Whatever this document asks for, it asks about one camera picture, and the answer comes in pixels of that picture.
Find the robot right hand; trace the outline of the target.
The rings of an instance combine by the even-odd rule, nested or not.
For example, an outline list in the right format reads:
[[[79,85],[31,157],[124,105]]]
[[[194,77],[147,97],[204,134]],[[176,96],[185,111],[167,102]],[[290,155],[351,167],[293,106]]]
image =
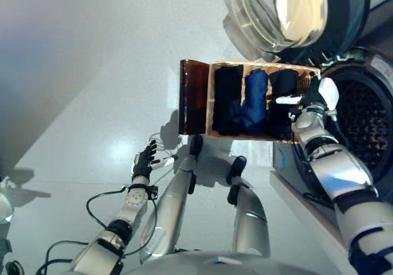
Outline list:
[[[273,100],[277,104],[297,105],[306,108],[319,104],[323,110],[335,110],[340,94],[330,77],[314,76],[307,90],[301,95],[280,96]]]

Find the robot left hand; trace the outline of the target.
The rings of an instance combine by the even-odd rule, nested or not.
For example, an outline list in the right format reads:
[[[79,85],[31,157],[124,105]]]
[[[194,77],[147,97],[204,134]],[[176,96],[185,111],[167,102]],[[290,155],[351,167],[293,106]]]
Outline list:
[[[157,142],[156,140],[151,140],[142,152],[138,152],[135,155],[133,165],[131,166],[132,179],[141,176],[149,179],[152,171],[169,166],[178,159],[177,155],[156,158],[156,152]]]

